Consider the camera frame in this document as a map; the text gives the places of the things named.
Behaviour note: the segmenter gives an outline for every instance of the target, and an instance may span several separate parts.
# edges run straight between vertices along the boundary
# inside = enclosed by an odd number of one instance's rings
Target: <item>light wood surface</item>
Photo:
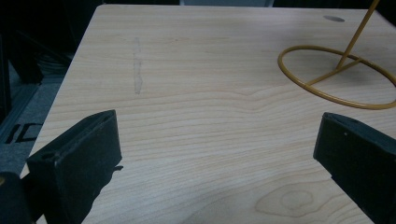
[[[345,49],[365,12],[101,6],[33,151],[86,116],[117,110],[124,168],[85,223],[371,223],[313,150],[324,112],[396,137],[396,109],[323,100],[276,63],[294,45]],[[375,13],[352,53],[395,74],[394,27]],[[309,51],[288,57],[286,66],[307,80],[340,59]],[[396,96],[365,67],[319,86],[363,102]]]

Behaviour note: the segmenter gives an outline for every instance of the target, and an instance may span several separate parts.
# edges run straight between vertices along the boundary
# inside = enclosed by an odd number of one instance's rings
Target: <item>wood grain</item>
[[[99,7],[34,151],[90,114],[117,110],[124,168],[85,223],[371,223],[312,154],[324,112],[396,137],[395,109],[328,102],[297,87],[276,63],[294,45],[344,49],[364,13]],[[374,14],[353,53],[395,73],[395,36]],[[303,52],[285,60],[311,78],[339,58]],[[320,85],[360,101],[396,96],[360,67]]]

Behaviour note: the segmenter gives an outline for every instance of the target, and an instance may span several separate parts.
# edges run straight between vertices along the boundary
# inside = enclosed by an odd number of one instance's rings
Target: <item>gold metal rod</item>
[[[314,85],[314,84],[316,84],[316,83],[318,83],[320,81],[323,81],[326,78],[332,77],[332,76],[334,76],[334,75],[336,75],[336,74],[338,74],[340,72],[343,72],[343,71],[347,70],[348,68],[350,68],[352,66],[355,66],[356,64],[358,64],[360,62],[361,62],[361,59],[358,59],[358,60],[356,60],[356,61],[354,61],[352,63],[348,63],[347,65],[344,65],[344,66],[342,66],[340,68],[336,68],[336,69],[332,70],[330,73],[328,73],[326,75],[323,75],[321,77],[317,77],[317,78],[315,78],[313,80],[310,80],[310,81],[306,82],[306,85],[312,86],[312,85]]]
[[[376,6],[378,5],[379,0],[374,0],[373,3],[371,4],[369,10],[367,11],[366,15],[363,18],[363,21],[361,22],[361,25],[359,26],[358,30],[356,33],[353,35],[352,39],[349,42],[349,45],[346,48],[346,51],[343,54],[343,57],[341,58],[340,62],[337,64],[336,69],[339,69],[341,66],[343,66],[347,55],[349,55],[350,51],[352,50],[353,46],[355,45],[356,41],[358,40],[359,36],[361,35],[361,32],[363,31],[364,26],[366,26],[367,21],[370,19],[370,17],[373,15],[373,12],[375,11]]]

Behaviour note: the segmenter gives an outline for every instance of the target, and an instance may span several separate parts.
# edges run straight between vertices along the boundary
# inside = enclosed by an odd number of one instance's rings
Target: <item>scratch mark on table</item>
[[[134,93],[140,94],[143,85],[143,78],[140,73],[142,67],[142,59],[140,58],[140,39],[139,37],[134,38]]]

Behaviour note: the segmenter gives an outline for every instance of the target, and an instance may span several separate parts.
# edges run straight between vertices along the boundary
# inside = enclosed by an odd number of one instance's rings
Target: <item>gold wire stand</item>
[[[363,63],[371,68],[373,68],[375,71],[377,71],[378,73],[380,73],[381,75],[383,75],[384,77],[386,77],[392,84],[393,86],[396,87],[396,78],[389,73],[387,70],[381,68],[380,66],[371,63],[367,60],[364,60],[363,58],[360,58],[358,56],[352,55],[350,54],[350,51],[352,50],[353,46],[355,45],[356,41],[358,40],[359,35],[361,34],[361,31],[363,30],[364,26],[366,25],[367,21],[370,19],[371,15],[373,14],[373,12],[375,11],[376,6],[378,5],[379,0],[374,0],[373,3],[371,4],[369,10],[367,11],[366,15],[364,16],[363,21],[361,22],[361,25],[359,26],[358,30],[356,31],[356,33],[354,34],[354,36],[352,37],[351,41],[349,42],[349,45],[346,48],[346,51],[340,51],[340,50],[336,50],[336,49],[328,49],[328,48],[323,48],[323,47],[319,47],[319,46],[309,46],[309,45],[302,45],[302,46],[295,46],[295,47],[291,47],[288,49],[285,49],[284,51],[282,51],[277,59],[277,63],[279,64],[280,69],[282,70],[282,72],[294,83],[296,83],[297,85],[299,85],[300,87],[302,87],[303,89],[312,92],[313,94],[322,97],[326,100],[335,102],[337,104],[340,105],[348,105],[348,106],[352,106],[352,107],[357,107],[357,108],[362,108],[362,109],[388,109],[388,108],[392,108],[394,106],[396,106],[396,100],[388,103],[388,104],[379,104],[379,105],[372,105],[372,104],[364,104],[364,103],[358,103],[358,102],[353,102],[353,101],[348,101],[342,98],[338,98],[335,96],[332,96],[326,92],[320,91],[318,89],[316,89],[315,87],[313,87],[314,84],[332,77],[340,72],[343,72],[345,70],[347,70],[348,68],[355,66],[359,63]],[[291,51],[295,51],[295,50],[300,50],[300,49],[308,49],[308,50],[320,50],[320,51],[325,51],[325,52],[330,52],[333,54],[339,54],[342,55],[342,58],[340,60],[340,62],[337,64],[336,68],[331,71],[328,74],[325,74],[321,77],[317,77],[313,80],[310,80],[308,82],[303,82],[301,81],[299,78],[297,78],[297,76],[295,76],[294,74],[292,74],[285,66],[285,64],[283,64],[283,57],[291,52]],[[353,62],[352,63],[348,63],[346,65],[344,65],[345,60],[349,58],[352,59]]]

